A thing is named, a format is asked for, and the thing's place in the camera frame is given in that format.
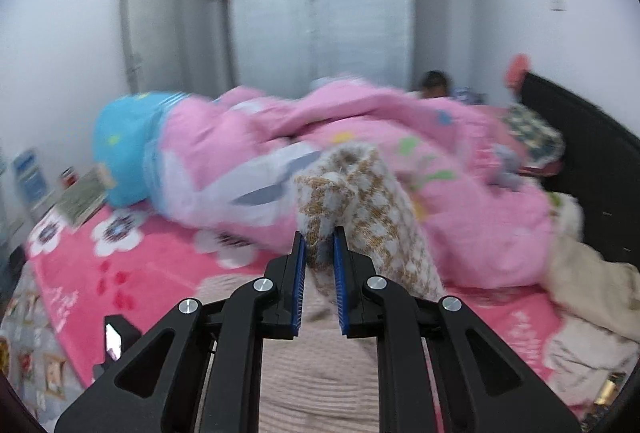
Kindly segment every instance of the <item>red can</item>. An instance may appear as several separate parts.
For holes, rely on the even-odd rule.
[[[73,184],[78,182],[78,173],[73,168],[66,169],[62,175],[60,175],[60,180],[62,181],[62,186],[66,189],[71,187]]]

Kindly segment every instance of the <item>triangular cutout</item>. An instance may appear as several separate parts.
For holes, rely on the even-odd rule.
[[[117,376],[115,384],[143,399],[153,395],[160,371],[166,359],[175,333],[165,331],[133,359]]]
[[[478,332],[466,331],[466,339],[476,359],[482,383],[490,397],[498,397],[520,386],[522,381],[513,368]]]

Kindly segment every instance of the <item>person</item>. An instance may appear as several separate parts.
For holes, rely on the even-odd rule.
[[[422,98],[449,96],[449,78],[439,70],[432,70],[420,83]]]

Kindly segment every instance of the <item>silver screw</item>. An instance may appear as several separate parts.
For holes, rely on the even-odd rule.
[[[386,287],[386,279],[380,276],[371,276],[367,279],[367,286],[372,290],[382,290]]]
[[[457,312],[462,308],[462,301],[458,298],[454,298],[453,296],[448,296],[442,300],[442,306],[449,312]]]
[[[178,310],[183,314],[193,314],[198,310],[198,302],[195,299],[183,299],[178,305]]]
[[[260,278],[254,281],[254,288],[258,292],[267,292],[273,288],[273,281],[269,278]]]

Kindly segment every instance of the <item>blue blanket section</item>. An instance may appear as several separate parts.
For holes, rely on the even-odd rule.
[[[108,104],[94,131],[94,159],[108,172],[107,201],[127,207],[151,197],[161,211],[157,146],[165,118],[184,93],[129,95]]]

